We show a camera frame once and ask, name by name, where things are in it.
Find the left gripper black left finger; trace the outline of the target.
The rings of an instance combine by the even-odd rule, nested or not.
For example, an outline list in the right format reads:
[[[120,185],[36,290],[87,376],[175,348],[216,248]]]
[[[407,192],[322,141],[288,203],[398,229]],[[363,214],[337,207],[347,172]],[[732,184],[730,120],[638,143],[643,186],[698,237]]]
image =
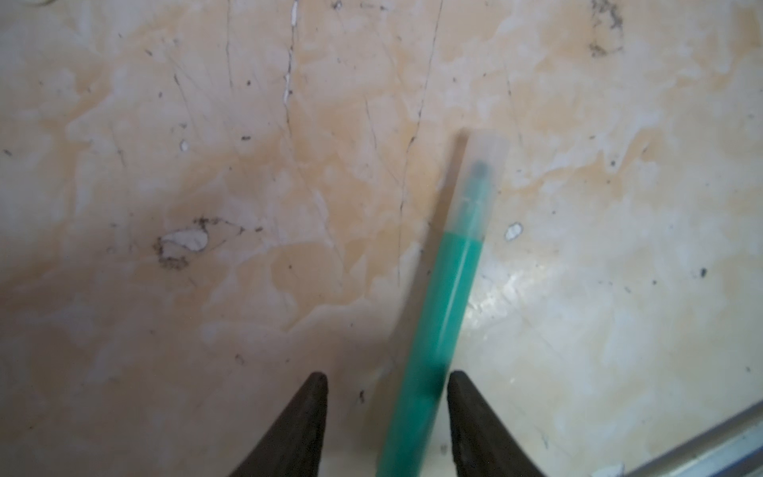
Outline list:
[[[327,413],[328,378],[311,373],[230,476],[317,476]]]

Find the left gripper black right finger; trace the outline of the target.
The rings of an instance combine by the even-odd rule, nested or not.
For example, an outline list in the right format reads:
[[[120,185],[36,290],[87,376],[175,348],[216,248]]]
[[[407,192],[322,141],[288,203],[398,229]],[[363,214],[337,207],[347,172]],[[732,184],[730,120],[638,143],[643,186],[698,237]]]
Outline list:
[[[465,372],[450,374],[447,405],[459,477],[542,475]]]

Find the green marker pen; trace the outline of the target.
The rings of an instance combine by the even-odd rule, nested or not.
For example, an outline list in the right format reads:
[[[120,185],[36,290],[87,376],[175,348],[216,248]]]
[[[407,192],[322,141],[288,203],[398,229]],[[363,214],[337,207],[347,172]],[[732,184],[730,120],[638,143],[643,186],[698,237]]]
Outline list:
[[[380,476],[417,476],[434,427],[511,143],[472,129],[453,165],[455,184],[423,308],[381,448]]]

